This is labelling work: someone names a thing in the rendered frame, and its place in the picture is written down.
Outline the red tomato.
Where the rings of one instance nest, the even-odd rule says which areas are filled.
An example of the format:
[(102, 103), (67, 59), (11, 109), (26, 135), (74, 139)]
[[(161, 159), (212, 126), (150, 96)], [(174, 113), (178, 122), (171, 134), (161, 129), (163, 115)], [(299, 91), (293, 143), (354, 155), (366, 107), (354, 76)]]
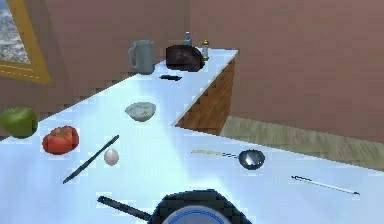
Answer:
[(43, 138), (42, 146), (45, 152), (52, 155), (63, 155), (71, 152), (79, 145), (79, 135), (72, 126), (53, 129)]

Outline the dark metal ladle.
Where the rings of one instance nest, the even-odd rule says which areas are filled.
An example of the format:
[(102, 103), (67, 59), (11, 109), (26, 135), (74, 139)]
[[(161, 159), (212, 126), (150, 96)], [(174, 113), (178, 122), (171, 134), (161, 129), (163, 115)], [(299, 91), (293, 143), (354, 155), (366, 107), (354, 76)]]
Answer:
[(203, 149), (195, 149), (193, 150), (193, 153), (216, 155), (216, 156), (237, 159), (239, 164), (244, 169), (247, 169), (247, 170), (257, 170), (261, 168), (265, 162), (265, 155), (261, 151), (256, 149), (243, 150), (237, 155), (218, 152), (218, 151), (203, 150)]

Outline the grey bowl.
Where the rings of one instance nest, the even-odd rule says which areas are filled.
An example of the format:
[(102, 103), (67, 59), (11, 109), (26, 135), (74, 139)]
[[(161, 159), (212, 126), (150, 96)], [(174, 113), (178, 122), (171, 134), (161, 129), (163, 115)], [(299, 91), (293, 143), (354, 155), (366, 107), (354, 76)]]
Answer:
[(125, 113), (134, 121), (146, 122), (151, 119), (156, 112), (156, 105), (151, 102), (137, 102), (129, 105)]

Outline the white egg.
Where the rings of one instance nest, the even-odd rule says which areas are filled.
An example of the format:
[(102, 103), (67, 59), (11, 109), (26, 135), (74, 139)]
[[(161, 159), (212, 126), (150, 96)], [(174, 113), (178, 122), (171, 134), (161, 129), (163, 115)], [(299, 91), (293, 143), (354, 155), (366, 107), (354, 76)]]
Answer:
[(108, 149), (104, 153), (104, 161), (107, 165), (109, 166), (114, 166), (118, 163), (119, 161), (119, 154), (116, 150), (114, 149)]

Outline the thin silver knife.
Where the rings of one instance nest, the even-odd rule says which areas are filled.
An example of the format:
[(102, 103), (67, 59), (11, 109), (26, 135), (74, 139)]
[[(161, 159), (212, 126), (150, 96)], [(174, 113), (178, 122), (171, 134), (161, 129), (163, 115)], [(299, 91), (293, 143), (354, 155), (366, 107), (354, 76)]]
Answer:
[(329, 184), (326, 184), (326, 183), (314, 181), (314, 180), (312, 180), (310, 178), (305, 178), (305, 177), (301, 177), (301, 176), (291, 176), (291, 178), (294, 179), (294, 180), (297, 180), (297, 181), (306, 182), (306, 183), (309, 183), (309, 184), (313, 184), (313, 185), (317, 185), (317, 186), (333, 189), (333, 190), (344, 192), (344, 193), (347, 193), (347, 194), (361, 195), (357, 191), (353, 191), (353, 190), (349, 190), (349, 189), (345, 189), (345, 188), (329, 185)]

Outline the yellow framed window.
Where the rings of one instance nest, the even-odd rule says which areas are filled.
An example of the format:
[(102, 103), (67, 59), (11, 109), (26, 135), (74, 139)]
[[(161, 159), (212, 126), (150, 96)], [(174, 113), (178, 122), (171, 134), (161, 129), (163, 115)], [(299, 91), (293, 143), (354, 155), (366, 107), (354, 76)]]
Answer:
[(0, 76), (51, 81), (23, 0), (0, 0)]

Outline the grey mug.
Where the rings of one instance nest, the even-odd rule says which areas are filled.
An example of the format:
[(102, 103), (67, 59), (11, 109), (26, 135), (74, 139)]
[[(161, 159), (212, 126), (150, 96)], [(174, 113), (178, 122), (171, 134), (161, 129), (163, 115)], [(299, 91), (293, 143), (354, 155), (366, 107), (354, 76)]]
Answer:
[(128, 49), (128, 59), (133, 69), (142, 75), (151, 75), (155, 70), (154, 42), (137, 40)]

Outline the white wooden counter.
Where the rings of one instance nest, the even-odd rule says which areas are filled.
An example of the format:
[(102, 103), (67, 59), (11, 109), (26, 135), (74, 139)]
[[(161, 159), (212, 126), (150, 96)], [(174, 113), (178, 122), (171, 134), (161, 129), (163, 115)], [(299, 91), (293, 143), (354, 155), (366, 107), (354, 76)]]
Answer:
[[(237, 155), (246, 149), (244, 142), (177, 125), (234, 56), (231, 50), (213, 49), (196, 73), (158, 64), (149, 76), (128, 78), (42, 120), (30, 138), (1, 141), (0, 224), (143, 224), (100, 204), (98, 197), (149, 212), (164, 196), (194, 189), (220, 192), (252, 224), (384, 224), (384, 173), (274, 148), (264, 149), (265, 163), (256, 171), (244, 169), (237, 159), (193, 153)], [(154, 116), (146, 122), (130, 118), (125, 109), (137, 102), (155, 104)], [(63, 155), (45, 152), (43, 138), (63, 126), (77, 130), (79, 145)], [(119, 139), (84, 171), (62, 183), (116, 135)], [(104, 161), (108, 149), (119, 154), (114, 166)]]

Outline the black frying pan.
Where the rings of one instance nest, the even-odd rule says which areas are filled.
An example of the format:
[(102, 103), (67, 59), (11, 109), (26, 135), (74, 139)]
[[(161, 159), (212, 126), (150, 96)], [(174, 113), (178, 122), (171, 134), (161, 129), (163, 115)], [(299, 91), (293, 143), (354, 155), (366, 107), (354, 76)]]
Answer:
[(97, 201), (146, 221), (146, 224), (252, 224), (227, 198), (214, 189), (166, 195), (152, 214), (106, 196)]

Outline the green apple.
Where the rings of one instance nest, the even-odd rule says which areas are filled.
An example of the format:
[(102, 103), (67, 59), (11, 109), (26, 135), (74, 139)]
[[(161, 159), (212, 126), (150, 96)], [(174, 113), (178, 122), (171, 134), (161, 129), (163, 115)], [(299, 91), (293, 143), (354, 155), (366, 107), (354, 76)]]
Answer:
[(29, 107), (14, 107), (0, 115), (0, 126), (12, 137), (25, 139), (32, 136), (38, 128), (35, 112)]

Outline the black pencil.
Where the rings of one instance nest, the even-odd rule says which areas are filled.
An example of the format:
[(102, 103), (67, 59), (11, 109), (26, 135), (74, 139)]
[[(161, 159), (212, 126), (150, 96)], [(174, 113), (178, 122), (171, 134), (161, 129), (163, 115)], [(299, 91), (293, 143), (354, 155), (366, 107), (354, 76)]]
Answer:
[(108, 141), (101, 149), (99, 149), (93, 156), (91, 156), (88, 160), (86, 160), (82, 165), (80, 165), (75, 171), (73, 171), (69, 176), (67, 176), (63, 180), (63, 184), (73, 180), (77, 177), (82, 171), (84, 171), (104, 150), (106, 150), (109, 146), (115, 143), (119, 139), (119, 135), (114, 136), (110, 141)]

